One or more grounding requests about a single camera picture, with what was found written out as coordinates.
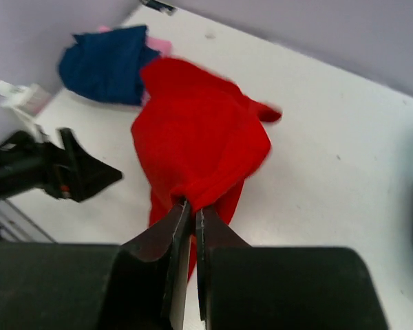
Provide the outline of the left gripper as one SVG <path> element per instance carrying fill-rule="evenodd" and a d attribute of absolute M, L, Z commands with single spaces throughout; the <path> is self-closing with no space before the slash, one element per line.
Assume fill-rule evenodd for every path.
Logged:
<path fill-rule="evenodd" d="M 38 188 L 77 203 L 119 182 L 123 173 L 92 157 L 69 128 L 58 130 L 63 148 L 39 129 L 15 131 L 0 143 L 0 200 Z"/>

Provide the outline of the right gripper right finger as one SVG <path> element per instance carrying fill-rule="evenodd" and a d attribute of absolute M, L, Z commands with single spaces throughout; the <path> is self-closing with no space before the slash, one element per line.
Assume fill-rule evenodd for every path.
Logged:
<path fill-rule="evenodd" d="M 387 329 L 363 259 L 348 247 L 253 247 L 212 208 L 196 215 L 207 329 Z"/>

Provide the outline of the red t shirt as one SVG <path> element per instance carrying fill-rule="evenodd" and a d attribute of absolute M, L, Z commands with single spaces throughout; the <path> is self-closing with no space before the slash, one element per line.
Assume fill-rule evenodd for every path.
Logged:
<path fill-rule="evenodd" d="M 179 58 L 155 60 L 140 75 L 149 99 L 131 134 L 151 187 L 149 224 L 181 199 L 194 212 L 213 206 L 230 223 L 245 180 L 271 151 L 264 125 L 282 111 Z"/>

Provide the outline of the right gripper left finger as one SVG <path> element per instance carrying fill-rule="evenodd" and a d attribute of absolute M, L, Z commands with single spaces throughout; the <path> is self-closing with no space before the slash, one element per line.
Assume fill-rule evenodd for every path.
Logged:
<path fill-rule="evenodd" d="M 0 235 L 0 329 L 181 329 L 191 205 L 123 245 L 8 243 Z"/>

